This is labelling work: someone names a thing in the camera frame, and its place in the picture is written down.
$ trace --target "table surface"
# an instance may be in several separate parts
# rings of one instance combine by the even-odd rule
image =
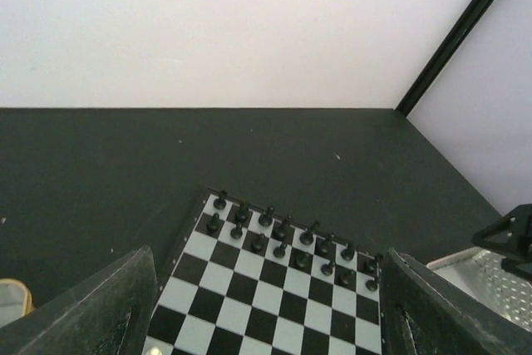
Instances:
[[[499,214],[391,110],[2,110],[0,277],[43,305],[148,244],[201,187],[423,263]]]

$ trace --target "wall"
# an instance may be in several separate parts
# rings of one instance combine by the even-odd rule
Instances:
[[[394,107],[470,0],[0,0],[0,106]]]
[[[501,213],[532,202],[532,0],[495,0],[410,115]]]

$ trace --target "black pole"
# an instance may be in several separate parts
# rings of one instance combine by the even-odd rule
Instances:
[[[444,41],[438,47],[431,60],[426,64],[421,74],[414,81],[411,88],[403,97],[397,111],[407,116],[417,102],[428,90],[429,86],[436,79],[440,71],[455,54],[456,49],[469,35],[473,27],[478,23],[482,15],[493,3],[494,0],[471,0],[465,11],[462,13],[455,26],[447,34]]]

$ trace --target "checkered board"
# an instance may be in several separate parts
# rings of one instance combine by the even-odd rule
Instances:
[[[273,256],[280,242],[269,227],[259,224],[259,209],[250,208],[241,239],[233,239],[235,201],[223,210],[214,207],[209,192],[185,246],[173,259],[173,271],[155,306],[145,351],[156,346],[164,355],[178,354],[383,354],[379,293],[366,288],[372,278],[364,274],[360,252],[347,262],[340,256],[345,245],[333,243],[330,258],[335,272],[321,272],[328,259],[315,254],[316,235],[310,245],[299,241],[303,229],[290,226],[282,259]],[[221,228],[209,234],[206,224],[219,213]],[[261,233],[268,238],[262,253],[251,252]],[[312,255],[305,270],[293,268],[301,251]],[[335,281],[349,269],[356,271],[344,288]]]

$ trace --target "white panel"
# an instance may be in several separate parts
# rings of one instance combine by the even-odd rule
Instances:
[[[410,116],[504,214],[532,202],[531,28],[532,0],[495,0]]]
[[[394,107],[470,0],[0,0],[0,106]]]

